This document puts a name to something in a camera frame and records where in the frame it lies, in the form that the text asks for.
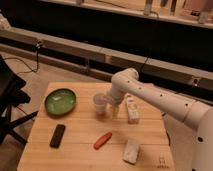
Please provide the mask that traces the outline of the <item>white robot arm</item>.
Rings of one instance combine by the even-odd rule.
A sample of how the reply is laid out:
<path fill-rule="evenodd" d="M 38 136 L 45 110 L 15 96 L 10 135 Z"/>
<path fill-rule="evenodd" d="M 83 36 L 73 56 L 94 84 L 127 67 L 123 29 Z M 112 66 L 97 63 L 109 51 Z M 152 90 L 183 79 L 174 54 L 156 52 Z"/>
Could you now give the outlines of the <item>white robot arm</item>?
<path fill-rule="evenodd" d="M 108 103 L 118 106 L 129 93 L 171 115 L 197 131 L 192 171 L 213 171 L 213 106 L 138 81 L 134 68 L 117 72 L 111 78 Z"/>

